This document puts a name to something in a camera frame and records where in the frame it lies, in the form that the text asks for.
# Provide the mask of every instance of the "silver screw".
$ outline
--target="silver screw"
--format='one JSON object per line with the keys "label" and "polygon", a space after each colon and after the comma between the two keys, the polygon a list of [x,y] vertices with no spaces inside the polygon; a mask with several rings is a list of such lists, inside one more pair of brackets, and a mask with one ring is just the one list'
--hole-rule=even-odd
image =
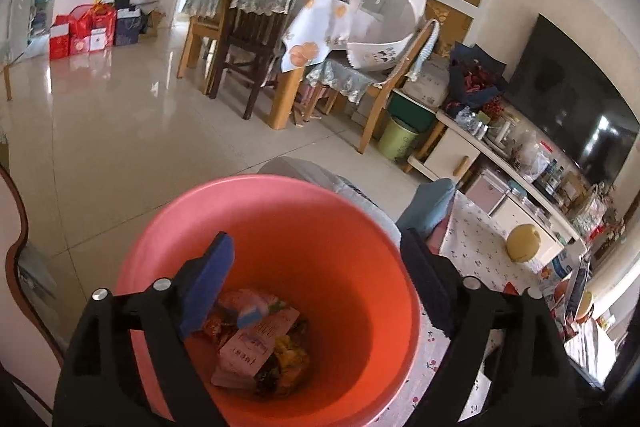
{"label": "silver screw", "polygon": [[157,290],[159,292],[168,290],[170,287],[171,287],[171,279],[162,278],[154,282],[154,290]]}
{"label": "silver screw", "polygon": [[542,292],[538,288],[527,288],[527,294],[532,299],[542,299]]}
{"label": "silver screw", "polygon": [[109,290],[106,288],[98,288],[95,292],[91,294],[91,298],[94,301],[101,301],[109,295]]}
{"label": "silver screw", "polygon": [[465,277],[462,283],[468,290],[479,290],[481,286],[480,281],[475,277]]}

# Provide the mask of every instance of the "black tv screen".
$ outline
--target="black tv screen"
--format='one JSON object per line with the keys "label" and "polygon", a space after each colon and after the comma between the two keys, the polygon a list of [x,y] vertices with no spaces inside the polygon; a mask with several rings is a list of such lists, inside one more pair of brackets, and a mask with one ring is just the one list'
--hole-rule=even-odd
{"label": "black tv screen", "polygon": [[504,97],[591,183],[615,181],[640,128],[602,70],[542,15]]}

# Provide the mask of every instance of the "blue cushion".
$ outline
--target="blue cushion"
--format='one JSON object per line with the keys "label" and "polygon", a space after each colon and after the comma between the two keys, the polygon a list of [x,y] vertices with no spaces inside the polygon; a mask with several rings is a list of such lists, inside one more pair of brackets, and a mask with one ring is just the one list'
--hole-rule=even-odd
{"label": "blue cushion", "polygon": [[447,216],[449,203],[455,193],[456,184],[448,178],[420,184],[414,199],[396,221],[396,227],[400,232],[416,229],[421,238],[427,239]]}

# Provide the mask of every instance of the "green trash can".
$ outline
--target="green trash can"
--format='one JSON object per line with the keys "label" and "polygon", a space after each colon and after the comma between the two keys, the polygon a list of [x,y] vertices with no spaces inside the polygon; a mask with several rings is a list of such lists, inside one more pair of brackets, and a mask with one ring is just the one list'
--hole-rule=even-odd
{"label": "green trash can", "polygon": [[378,142],[378,150],[390,160],[406,158],[418,132],[398,118],[390,118]]}

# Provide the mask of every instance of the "drawer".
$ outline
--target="drawer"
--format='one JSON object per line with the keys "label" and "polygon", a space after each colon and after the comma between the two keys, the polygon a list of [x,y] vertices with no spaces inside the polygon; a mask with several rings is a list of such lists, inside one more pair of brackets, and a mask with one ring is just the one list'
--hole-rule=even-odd
{"label": "drawer", "polygon": [[478,149],[455,131],[447,129],[424,166],[438,179],[449,178],[456,183],[479,155]]}
{"label": "drawer", "polygon": [[542,263],[542,266],[549,263],[562,250],[562,245],[510,198],[506,198],[491,217],[507,234],[518,225],[534,225],[540,234],[540,250],[536,260]]}

